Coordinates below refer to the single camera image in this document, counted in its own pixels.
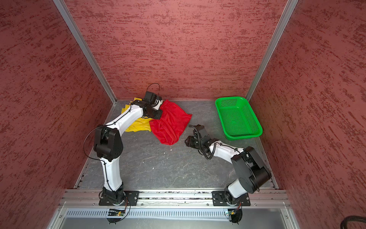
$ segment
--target aluminum frame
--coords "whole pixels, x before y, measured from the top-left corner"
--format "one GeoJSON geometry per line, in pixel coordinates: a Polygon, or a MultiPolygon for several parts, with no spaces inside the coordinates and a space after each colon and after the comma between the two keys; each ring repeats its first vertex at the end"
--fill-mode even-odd
{"type": "MultiPolygon", "coordinates": [[[[137,189],[140,194],[137,205],[131,209],[227,209],[227,206],[213,206],[212,191],[222,191],[222,189],[137,189]]],[[[106,206],[99,206],[99,193],[101,189],[66,189],[63,198],[60,200],[58,210],[54,215],[54,221],[49,225],[49,229],[58,229],[65,214],[69,209],[100,209],[107,210],[106,206]]],[[[288,229],[298,229],[294,227],[292,207],[288,200],[286,190],[261,190],[249,194],[251,206],[243,208],[278,208],[284,217],[288,229]]]]}
{"type": "Polygon", "coordinates": [[[109,98],[111,99],[112,103],[115,104],[117,102],[117,97],[114,95],[112,88],[110,87],[108,81],[104,77],[102,70],[100,69],[96,59],[93,56],[92,51],[90,50],[89,46],[87,45],[86,41],[84,40],[80,30],[78,29],[74,19],[72,18],[70,11],[68,10],[65,2],[63,0],[53,0],[57,9],[59,10],[61,16],[63,17],[64,21],[66,22],[67,26],[69,27],[71,33],[75,37],[75,40],[79,44],[81,50],[83,51],[85,57],[89,61],[90,66],[93,68],[95,74],[97,75],[100,83],[102,84],[105,92],[108,94],[109,98]]]}
{"type": "Polygon", "coordinates": [[[295,9],[295,6],[297,4],[298,0],[288,0],[286,3],[286,6],[282,12],[281,18],[278,21],[278,24],[276,26],[276,29],[274,30],[274,33],[272,35],[272,38],[268,44],[267,50],[264,53],[263,59],[261,64],[258,67],[257,73],[254,76],[254,79],[252,81],[252,84],[249,87],[249,90],[247,92],[247,95],[245,98],[249,101],[254,93],[255,88],[257,87],[259,80],[262,77],[262,74],[264,70],[266,69],[266,66],[278,44],[278,41],[280,40],[283,31],[285,30],[285,27],[288,23],[288,20],[290,19],[292,12],[295,9]]]}
{"type": "Polygon", "coordinates": [[[268,168],[269,168],[270,172],[272,173],[272,178],[271,178],[271,180],[272,180],[272,183],[273,183],[274,188],[275,188],[275,189],[279,189],[279,186],[278,186],[277,181],[276,181],[276,179],[275,179],[275,175],[274,175],[274,174],[273,174],[273,172],[272,172],[271,165],[269,164],[269,160],[268,160],[268,158],[267,158],[266,152],[264,151],[264,148],[263,148],[262,141],[261,141],[260,137],[256,137],[256,138],[255,138],[255,142],[256,142],[256,144],[257,144],[257,146],[258,146],[258,148],[259,148],[259,151],[261,152],[261,154],[262,154],[262,155],[263,155],[263,157],[264,157],[264,162],[266,163],[266,165],[268,166],[268,168]]]}

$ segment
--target green plastic basket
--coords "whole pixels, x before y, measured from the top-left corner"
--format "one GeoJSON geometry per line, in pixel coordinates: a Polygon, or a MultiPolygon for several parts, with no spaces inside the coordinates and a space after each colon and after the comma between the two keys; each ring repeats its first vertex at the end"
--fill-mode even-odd
{"type": "Polygon", "coordinates": [[[218,98],[215,104],[228,140],[259,137],[263,133],[253,109],[243,97],[218,98]]]}

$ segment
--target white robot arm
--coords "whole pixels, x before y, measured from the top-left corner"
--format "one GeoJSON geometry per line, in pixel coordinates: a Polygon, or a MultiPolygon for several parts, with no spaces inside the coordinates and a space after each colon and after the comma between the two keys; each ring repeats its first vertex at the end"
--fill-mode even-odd
{"type": "MultiPolygon", "coordinates": [[[[160,119],[162,102],[161,97],[146,92],[142,101],[133,101],[123,114],[96,129],[94,150],[104,174],[102,198],[113,205],[121,205],[125,199],[119,171],[119,158],[123,151],[121,135],[138,118],[160,119]]],[[[271,173],[252,147],[234,148],[218,139],[211,139],[204,126],[189,126],[194,128],[194,136],[185,140],[187,146],[198,149],[208,160],[216,156],[233,164],[238,179],[225,188],[225,201],[229,205],[237,204],[240,196],[255,192],[271,178],[271,173]]]]}
{"type": "Polygon", "coordinates": [[[133,101],[124,113],[96,129],[94,151],[102,163],[104,174],[102,197],[113,205],[124,203],[123,183],[119,172],[119,158],[123,151],[121,136],[138,118],[160,119],[162,110],[159,108],[162,103],[161,97],[146,92],[142,101],[133,101]]]}
{"type": "Polygon", "coordinates": [[[207,160],[216,156],[233,165],[238,179],[225,188],[224,199],[229,205],[237,204],[240,196],[247,192],[254,193],[272,177],[253,147],[235,148],[218,139],[211,139],[204,126],[189,125],[189,127],[194,130],[193,136],[188,136],[185,140],[186,146],[197,149],[207,160]]]}

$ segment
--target red cloth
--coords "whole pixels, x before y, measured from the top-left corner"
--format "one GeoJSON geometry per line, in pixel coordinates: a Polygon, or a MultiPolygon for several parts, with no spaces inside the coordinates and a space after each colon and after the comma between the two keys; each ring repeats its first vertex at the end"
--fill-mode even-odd
{"type": "Polygon", "coordinates": [[[163,111],[161,118],[149,122],[151,131],[162,144],[173,145],[179,140],[192,115],[169,100],[165,100],[160,109],[163,111]]]}

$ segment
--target gray floor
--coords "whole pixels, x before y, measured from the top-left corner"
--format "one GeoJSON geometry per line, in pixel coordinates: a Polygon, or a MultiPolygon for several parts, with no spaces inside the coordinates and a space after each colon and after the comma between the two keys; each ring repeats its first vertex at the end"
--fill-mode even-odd
{"type": "MultiPolygon", "coordinates": [[[[254,138],[237,141],[225,138],[214,101],[174,102],[192,114],[190,124],[204,125],[210,137],[236,147],[252,146],[259,152],[254,138]]],[[[111,120],[120,115],[121,108],[127,103],[118,102],[111,120]]],[[[233,182],[237,177],[230,163],[217,157],[206,160],[196,149],[184,144],[192,133],[193,129],[187,127],[174,145],[161,144],[149,131],[123,133],[120,175],[124,188],[224,188],[233,182]]],[[[92,160],[79,187],[102,188],[103,183],[102,165],[92,160]]],[[[267,182],[263,187],[273,187],[273,183],[267,182]]]]}

